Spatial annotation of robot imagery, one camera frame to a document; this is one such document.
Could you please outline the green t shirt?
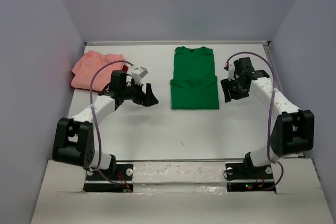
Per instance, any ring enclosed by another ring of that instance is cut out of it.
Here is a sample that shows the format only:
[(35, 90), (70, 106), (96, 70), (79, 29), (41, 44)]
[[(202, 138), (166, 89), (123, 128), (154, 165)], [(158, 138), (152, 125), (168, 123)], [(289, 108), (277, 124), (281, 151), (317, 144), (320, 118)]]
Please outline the green t shirt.
[(175, 48), (171, 109), (218, 110), (218, 79), (211, 48)]

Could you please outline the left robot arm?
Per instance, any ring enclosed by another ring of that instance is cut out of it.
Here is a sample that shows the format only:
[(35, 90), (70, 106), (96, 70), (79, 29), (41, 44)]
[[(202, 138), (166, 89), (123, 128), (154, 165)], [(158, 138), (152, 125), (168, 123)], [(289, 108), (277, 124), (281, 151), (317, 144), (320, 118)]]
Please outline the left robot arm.
[(90, 105), (71, 118), (61, 118), (56, 127), (52, 149), (53, 161), (79, 166), (98, 172), (104, 179), (111, 179), (117, 170), (116, 157), (102, 151), (98, 129), (108, 115), (115, 112), (124, 101), (150, 107), (158, 104), (150, 83), (142, 84), (142, 74), (115, 70), (110, 82), (90, 99)]

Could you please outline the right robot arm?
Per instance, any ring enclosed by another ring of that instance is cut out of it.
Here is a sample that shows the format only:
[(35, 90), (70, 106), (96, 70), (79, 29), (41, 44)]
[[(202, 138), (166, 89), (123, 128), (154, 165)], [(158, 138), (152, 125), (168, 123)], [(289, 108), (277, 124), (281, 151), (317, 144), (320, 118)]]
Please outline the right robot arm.
[(290, 102), (276, 87), (272, 74), (256, 70), (249, 57), (239, 58), (225, 68), (221, 80), (225, 102), (252, 94), (268, 109), (267, 143), (245, 155), (240, 172), (248, 178), (282, 157), (310, 151), (314, 143), (314, 114)]

